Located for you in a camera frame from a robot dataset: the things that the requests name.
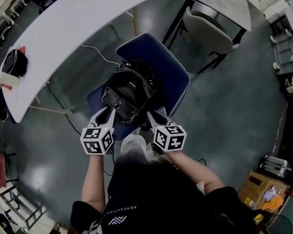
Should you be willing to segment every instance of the green floor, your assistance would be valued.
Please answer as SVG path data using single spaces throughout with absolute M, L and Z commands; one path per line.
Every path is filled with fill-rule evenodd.
M 141 32 L 163 39 L 183 1 L 149 0 L 139 6 Z M 236 189 L 249 169 L 256 168 L 259 158 L 272 153 L 279 121 L 286 110 L 271 68 L 269 24 L 255 7 L 249 4 L 249 8 L 252 31 L 216 69 L 196 75 L 208 56 L 186 32 L 177 36 L 171 48 L 191 77 L 188 92 L 173 117 L 188 133 L 184 151 L 194 159 L 203 157 L 225 184 Z M 21 12 L 0 52 L 0 63 L 7 48 L 37 16 L 38 8 L 33 3 Z M 239 30 L 222 16 L 219 21 L 231 36 Z M 134 32 L 126 16 L 117 18 L 113 25 L 85 44 L 99 48 L 108 60 L 119 61 L 115 48 L 133 38 Z M 106 63 L 94 49 L 80 47 L 52 77 L 51 89 L 65 107 L 74 111 L 69 118 L 78 131 L 92 116 L 86 96 L 113 69 L 115 66 Z M 39 97 L 45 106 L 60 108 L 47 88 Z M 30 109 L 20 124 L 6 122 L 2 140 L 7 152 L 18 153 L 15 168 L 23 194 L 43 203 L 52 219 L 67 224 L 72 203 L 80 199 L 89 159 L 67 119 Z M 105 156 L 105 170 L 112 173 L 110 156 Z M 106 187 L 109 180 L 105 175 Z

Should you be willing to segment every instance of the marble table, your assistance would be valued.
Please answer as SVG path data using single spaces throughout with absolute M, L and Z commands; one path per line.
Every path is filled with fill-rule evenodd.
M 226 18 L 236 23 L 240 28 L 240 32 L 233 39 L 235 44 L 240 42 L 241 37 L 246 31 L 251 31 L 251 17 L 247 0 L 197 0 L 202 4 L 214 9 Z M 193 0 L 186 0 L 180 11 L 178 12 L 175 20 L 167 31 L 163 44 L 166 43 L 179 21 L 182 19 L 183 14 L 188 6 L 191 6 Z

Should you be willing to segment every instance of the person's right arm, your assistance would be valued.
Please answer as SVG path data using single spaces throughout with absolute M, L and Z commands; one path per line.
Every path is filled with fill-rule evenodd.
M 206 195 L 225 186 L 211 169 L 188 157 L 182 151 L 168 152 L 166 155 L 170 161 L 195 184 L 203 181 Z

